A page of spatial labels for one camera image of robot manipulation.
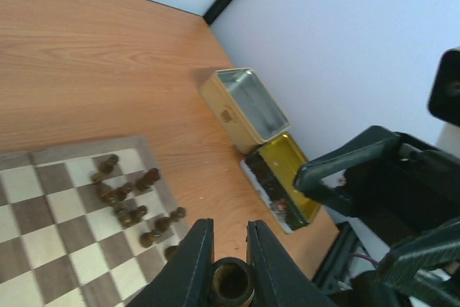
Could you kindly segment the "dark rook chess piece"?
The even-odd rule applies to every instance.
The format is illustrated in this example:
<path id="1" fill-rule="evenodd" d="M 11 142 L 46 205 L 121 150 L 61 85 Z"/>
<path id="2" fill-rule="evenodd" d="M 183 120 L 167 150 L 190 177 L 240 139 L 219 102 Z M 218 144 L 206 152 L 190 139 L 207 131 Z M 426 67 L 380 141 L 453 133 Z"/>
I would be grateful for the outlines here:
<path id="1" fill-rule="evenodd" d="M 214 262 L 208 296 L 212 306 L 250 306 L 254 297 L 254 281 L 248 264 L 235 257 Z"/>

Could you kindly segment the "dark pawn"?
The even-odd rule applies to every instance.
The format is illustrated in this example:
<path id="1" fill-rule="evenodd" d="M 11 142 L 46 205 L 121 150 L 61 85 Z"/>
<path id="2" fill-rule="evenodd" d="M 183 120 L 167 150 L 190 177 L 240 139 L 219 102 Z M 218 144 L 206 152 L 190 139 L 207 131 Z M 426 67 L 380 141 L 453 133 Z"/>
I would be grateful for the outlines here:
<path id="1" fill-rule="evenodd" d="M 164 233 L 170 228 L 172 224 L 177 223 L 179 220 L 185 218 L 186 214 L 187 211 L 185 208 L 177 207 L 168 216 L 157 219 L 154 223 L 155 229 L 160 233 Z"/>

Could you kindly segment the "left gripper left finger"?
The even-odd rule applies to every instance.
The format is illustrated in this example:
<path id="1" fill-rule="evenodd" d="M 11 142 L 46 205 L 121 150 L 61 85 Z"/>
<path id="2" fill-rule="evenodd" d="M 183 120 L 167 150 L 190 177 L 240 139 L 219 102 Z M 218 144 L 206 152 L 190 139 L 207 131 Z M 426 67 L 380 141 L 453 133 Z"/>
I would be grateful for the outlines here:
<path id="1" fill-rule="evenodd" d="M 208 292 L 214 255 L 213 245 L 213 220 L 197 220 L 161 272 L 129 305 L 210 306 Z"/>

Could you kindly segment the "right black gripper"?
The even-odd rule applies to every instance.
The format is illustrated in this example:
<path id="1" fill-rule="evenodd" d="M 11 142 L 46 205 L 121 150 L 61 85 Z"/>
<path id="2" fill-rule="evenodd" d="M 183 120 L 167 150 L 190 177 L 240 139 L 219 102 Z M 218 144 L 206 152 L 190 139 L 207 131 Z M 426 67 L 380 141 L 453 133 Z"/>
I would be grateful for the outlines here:
<path id="1" fill-rule="evenodd" d="M 323 179 L 342 171 L 344 184 Z M 388 246 L 361 275 L 367 305 L 401 295 L 429 306 L 457 306 L 459 278 L 430 274 L 459 260 L 459 160 L 401 132 L 373 125 L 342 147 L 301 165 L 294 188 L 344 216 L 360 219 Z"/>

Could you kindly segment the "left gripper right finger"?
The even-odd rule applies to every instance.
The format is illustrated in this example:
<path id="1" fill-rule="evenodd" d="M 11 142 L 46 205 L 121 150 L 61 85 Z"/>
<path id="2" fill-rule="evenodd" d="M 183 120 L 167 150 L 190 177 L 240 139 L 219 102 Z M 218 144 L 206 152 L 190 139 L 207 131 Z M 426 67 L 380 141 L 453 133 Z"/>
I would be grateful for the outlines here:
<path id="1" fill-rule="evenodd" d="M 254 283 L 253 306 L 334 306 L 303 274 L 268 225 L 247 225 L 247 263 Z"/>

